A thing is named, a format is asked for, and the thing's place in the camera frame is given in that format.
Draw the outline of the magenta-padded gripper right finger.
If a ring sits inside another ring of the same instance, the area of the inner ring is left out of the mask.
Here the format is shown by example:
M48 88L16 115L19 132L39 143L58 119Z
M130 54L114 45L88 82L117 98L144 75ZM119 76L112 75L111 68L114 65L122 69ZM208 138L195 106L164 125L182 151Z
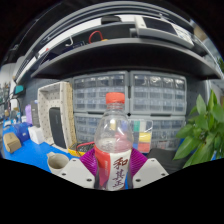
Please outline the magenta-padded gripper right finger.
M132 149L129 171L128 188L136 189L168 176L168 172L155 159L147 159L138 150Z

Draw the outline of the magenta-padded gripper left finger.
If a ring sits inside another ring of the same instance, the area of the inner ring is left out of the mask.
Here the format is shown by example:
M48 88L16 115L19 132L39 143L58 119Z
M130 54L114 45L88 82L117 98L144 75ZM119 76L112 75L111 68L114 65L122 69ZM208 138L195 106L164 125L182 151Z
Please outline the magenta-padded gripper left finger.
M93 189L95 185L95 176L79 158L72 158L59 176L83 188Z

